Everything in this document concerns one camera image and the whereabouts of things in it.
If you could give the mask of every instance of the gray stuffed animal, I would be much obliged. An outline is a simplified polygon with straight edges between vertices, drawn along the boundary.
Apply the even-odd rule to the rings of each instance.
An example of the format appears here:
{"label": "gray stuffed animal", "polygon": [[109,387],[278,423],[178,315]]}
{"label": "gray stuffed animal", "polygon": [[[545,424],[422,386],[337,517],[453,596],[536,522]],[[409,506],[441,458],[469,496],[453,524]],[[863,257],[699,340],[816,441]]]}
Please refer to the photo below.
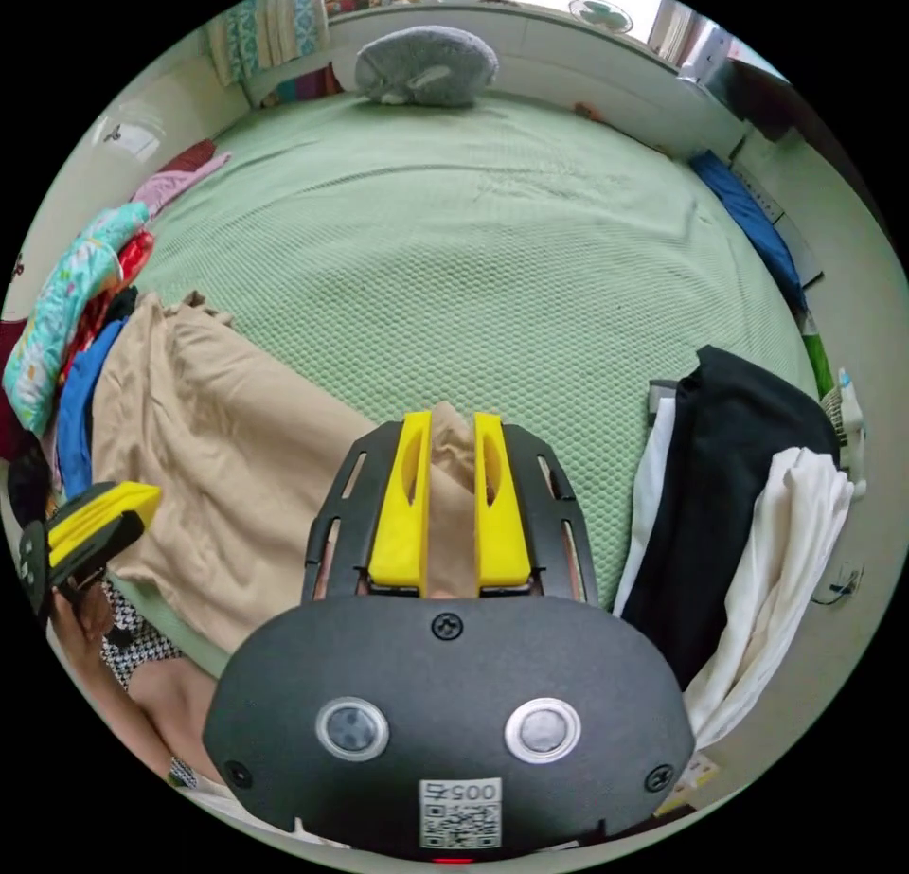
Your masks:
{"label": "gray stuffed animal", "polygon": [[495,52],[469,31],[442,25],[393,31],[357,55],[354,79],[381,104],[467,107],[499,68]]}

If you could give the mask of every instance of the fan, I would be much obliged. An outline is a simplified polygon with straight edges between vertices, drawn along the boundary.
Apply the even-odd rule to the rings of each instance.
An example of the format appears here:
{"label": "fan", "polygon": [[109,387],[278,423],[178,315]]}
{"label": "fan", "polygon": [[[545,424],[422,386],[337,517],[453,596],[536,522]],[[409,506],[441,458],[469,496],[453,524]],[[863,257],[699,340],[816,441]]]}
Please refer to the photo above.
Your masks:
{"label": "fan", "polygon": [[568,11],[588,25],[607,28],[615,34],[627,34],[634,25],[632,17],[624,9],[604,0],[572,0]]}

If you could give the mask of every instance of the wall outlet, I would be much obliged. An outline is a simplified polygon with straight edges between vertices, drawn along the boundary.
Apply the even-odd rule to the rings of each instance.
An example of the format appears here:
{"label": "wall outlet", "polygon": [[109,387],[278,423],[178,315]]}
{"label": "wall outlet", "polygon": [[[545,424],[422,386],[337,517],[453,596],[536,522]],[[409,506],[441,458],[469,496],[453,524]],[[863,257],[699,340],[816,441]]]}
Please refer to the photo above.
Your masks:
{"label": "wall outlet", "polygon": [[752,198],[760,205],[760,210],[767,215],[770,223],[776,223],[782,217],[783,209],[776,203],[774,197],[740,164],[733,164],[730,169],[739,177],[745,188],[751,193]]}

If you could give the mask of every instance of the human hand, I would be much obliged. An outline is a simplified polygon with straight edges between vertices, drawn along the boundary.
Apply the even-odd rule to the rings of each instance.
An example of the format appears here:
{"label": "human hand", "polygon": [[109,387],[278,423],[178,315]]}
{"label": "human hand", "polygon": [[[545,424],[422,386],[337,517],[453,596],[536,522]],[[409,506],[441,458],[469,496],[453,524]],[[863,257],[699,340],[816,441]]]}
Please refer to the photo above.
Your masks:
{"label": "human hand", "polygon": [[110,603],[99,585],[86,592],[78,612],[59,591],[52,598],[50,623],[63,654],[80,678],[90,678],[103,666],[101,638],[113,624]]}

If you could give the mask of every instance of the textured green blanket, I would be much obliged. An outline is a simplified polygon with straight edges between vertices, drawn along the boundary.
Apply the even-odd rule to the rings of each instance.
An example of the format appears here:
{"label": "textured green blanket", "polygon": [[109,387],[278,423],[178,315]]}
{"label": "textured green blanket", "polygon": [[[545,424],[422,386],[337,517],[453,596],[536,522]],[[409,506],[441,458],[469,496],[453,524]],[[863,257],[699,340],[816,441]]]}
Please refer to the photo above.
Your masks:
{"label": "textured green blanket", "polygon": [[152,225],[139,287],[195,288],[371,419],[450,401],[547,439],[587,517],[600,597],[628,545],[654,378],[704,344],[816,395],[757,253],[686,167],[570,113],[349,96],[259,111]]}

